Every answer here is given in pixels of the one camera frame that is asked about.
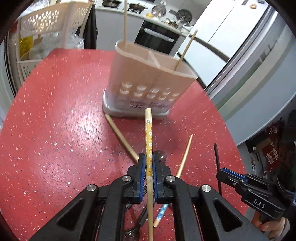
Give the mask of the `person's right hand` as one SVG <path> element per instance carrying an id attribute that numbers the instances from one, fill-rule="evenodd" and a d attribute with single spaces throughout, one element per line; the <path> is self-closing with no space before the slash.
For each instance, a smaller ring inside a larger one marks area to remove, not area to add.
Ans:
<path id="1" fill-rule="evenodd" d="M 260 216 L 261 214 L 255 211 L 251 222 L 262 232 L 267 232 L 269 240 L 282 240 L 290 230 L 290 222 L 287 218 L 282 217 L 281 220 L 263 223 Z"/>

